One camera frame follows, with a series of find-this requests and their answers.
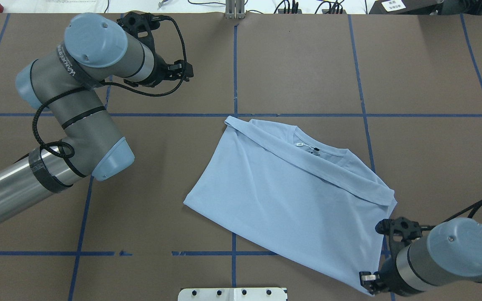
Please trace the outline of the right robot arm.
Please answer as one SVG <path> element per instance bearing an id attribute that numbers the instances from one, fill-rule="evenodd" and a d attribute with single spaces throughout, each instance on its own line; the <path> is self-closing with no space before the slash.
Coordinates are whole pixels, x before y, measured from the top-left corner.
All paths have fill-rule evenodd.
<path id="1" fill-rule="evenodd" d="M 360 272 L 371 295 L 409 297 L 457 281 L 482 285 L 482 224 L 458 217 L 436 226 L 404 217 L 377 223 L 387 236 L 390 257 L 377 272 Z"/>

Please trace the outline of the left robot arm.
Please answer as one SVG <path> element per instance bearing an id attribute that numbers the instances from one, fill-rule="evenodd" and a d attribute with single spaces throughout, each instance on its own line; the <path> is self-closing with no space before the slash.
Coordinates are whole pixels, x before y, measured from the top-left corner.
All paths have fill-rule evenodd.
<path id="1" fill-rule="evenodd" d="M 36 146 L 0 171 L 0 224 L 89 176 L 104 181 L 135 161 L 128 140 L 96 90 L 119 87 L 165 97 L 193 77 L 178 23 L 128 12 L 73 17 L 63 40 L 15 78 L 35 110 Z"/>

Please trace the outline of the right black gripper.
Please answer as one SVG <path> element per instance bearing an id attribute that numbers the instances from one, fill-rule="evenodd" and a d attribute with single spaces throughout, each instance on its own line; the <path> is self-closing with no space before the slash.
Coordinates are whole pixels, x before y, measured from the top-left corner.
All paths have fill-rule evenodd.
<path id="1" fill-rule="evenodd" d="M 400 296 L 408 296 L 408 285 L 400 276 L 396 260 L 388 258 L 382 265 L 379 272 L 359 272 L 360 282 L 371 294 L 394 293 Z"/>

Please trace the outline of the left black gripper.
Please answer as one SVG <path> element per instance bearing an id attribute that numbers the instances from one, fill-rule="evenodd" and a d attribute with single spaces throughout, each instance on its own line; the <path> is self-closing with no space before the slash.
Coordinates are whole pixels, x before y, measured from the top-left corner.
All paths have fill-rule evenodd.
<path id="1" fill-rule="evenodd" d="M 187 69 L 185 60 L 176 60 L 167 64 L 164 59 L 155 54 L 145 54 L 144 64 L 140 69 L 140 85 L 144 87 L 156 87 L 163 81 L 182 80 L 190 81 L 190 71 Z"/>

